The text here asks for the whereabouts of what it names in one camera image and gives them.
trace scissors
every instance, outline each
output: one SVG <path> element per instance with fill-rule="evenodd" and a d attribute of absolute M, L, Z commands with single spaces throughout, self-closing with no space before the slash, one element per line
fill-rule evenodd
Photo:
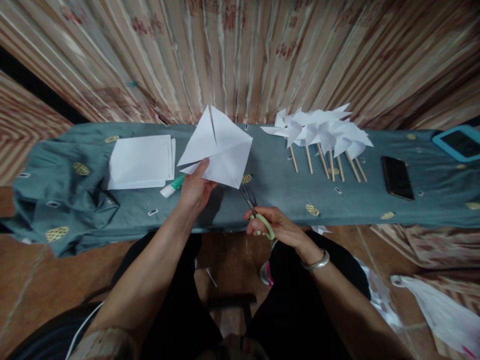
<path fill-rule="evenodd" d="M 251 210 L 250 219 L 257 218 L 262 223 L 264 223 L 266 228 L 268 229 L 268 233 L 265 234 L 267 239 L 269 239 L 269 240 L 275 239 L 275 233 L 274 233 L 274 230 L 272 229 L 272 226 L 269 224 L 267 219 L 262 214 L 259 214 L 254 210 L 254 204 L 252 203 L 252 200 L 250 199 L 250 196 L 249 196 L 247 190 L 245 188 L 243 188 L 242 186 L 240 186 L 240 191 L 241 191 L 241 194 L 243 195 L 243 197 L 245 198 L 245 201 L 248 204 L 248 207 Z M 258 230 L 256 232 L 257 235 L 260 235 L 261 233 L 262 232 L 258 231 Z"/>

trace white paper pinwheel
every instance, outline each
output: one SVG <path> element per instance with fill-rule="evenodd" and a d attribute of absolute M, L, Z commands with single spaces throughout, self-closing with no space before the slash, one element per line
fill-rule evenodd
<path fill-rule="evenodd" d="M 353 159 L 360 155 L 366 146 L 373 146 L 365 131 L 349 119 L 341 119 L 350 115 L 345 111 L 350 103 L 331 111 L 315 110 L 309 113 L 298 110 L 287 115 L 283 109 L 275 118 L 274 127 L 262 126 L 267 134 L 281 136 L 287 139 L 287 148 L 293 143 L 300 147 L 320 143 L 323 154 L 334 150 L 337 157 L 345 151 Z"/>
<path fill-rule="evenodd" d="M 210 164 L 203 178 L 239 189 L 252 140 L 227 115 L 213 106 L 210 116 L 207 106 L 177 166 L 197 162 L 180 170 L 192 174 L 200 160 L 209 158 Z"/>

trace tiled floor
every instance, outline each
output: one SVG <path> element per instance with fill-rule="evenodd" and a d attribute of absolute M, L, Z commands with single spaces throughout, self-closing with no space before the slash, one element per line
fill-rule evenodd
<path fill-rule="evenodd" d="M 13 213 L 11 189 L 0 187 L 0 217 Z M 414 296 L 393 287 L 392 273 L 413 274 L 421 269 L 401 256 L 368 226 L 329 227 L 326 236 L 347 248 L 390 287 L 394 307 L 403 324 L 399 335 L 417 359 L 442 359 L 435 353 L 430 329 Z M 46 321 L 77 305 L 86 295 L 107 285 L 131 243 L 115 243 L 75 257 L 56 259 L 42 245 L 18 243 L 0 235 L 0 359 Z M 210 233 L 203 237 L 195 280 L 203 301 L 254 293 L 258 304 L 269 287 L 258 277 L 268 260 L 270 242 L 243 233 Z M 206 271 L 209 269 L 217 287 Z M 255 313 L 257 306 L 252 307 Z M 232 309 L 213 312 L 222 334 L 242 334 L 243 315 Z"/>

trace scissor handle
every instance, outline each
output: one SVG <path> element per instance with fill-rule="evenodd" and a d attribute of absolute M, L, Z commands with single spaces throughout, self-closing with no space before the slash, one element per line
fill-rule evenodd
<path fill-rule="evenodd" d="M 268 240 L 273 240 L 275 239 L 275 233 L 274 233 L 274 230 L 272 229 L 272 226 L 270 225 L 270 223 L 267 221 L 267 219 L 262 215 L 262 214 L 256 214 L 256 218 L 258 220 L 260 220 L 262 223 L 265 224 L 266 228 L 268 229 L 268 233 L 265 234 L 266 238 Z M 252 214 L 250 215 L 250 219 L 255 219 L 255 216 Z M 260 235 L 262 232 L 257 230 L 256 231 L 256 234 L 257 235 Z"/>

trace black pants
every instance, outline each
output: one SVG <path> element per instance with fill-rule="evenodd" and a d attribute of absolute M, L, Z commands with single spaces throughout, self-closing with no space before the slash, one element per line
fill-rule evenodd
<path fill-rule="evenodd" d="M 329 252 L 332 263 L 370 299 L 367 278 L 353 256 L 324 236 L 313 231 L 307 235 Z M 113 276 L 112 285 L 153 236 L 151 232 L 132 245 Z M 195 258 L 201 246 L 201 236 L 190 235 L 165 301 L 143 344 L 143 359 L 192 359 L 222 341 L 195 285 Z M 277 242 L 270 256 L 270 274 L 274 285 L 245 335 L 258 341 L 270 359 L 349 359 L 311 275 L 301 267 L 293 248 Z"/>

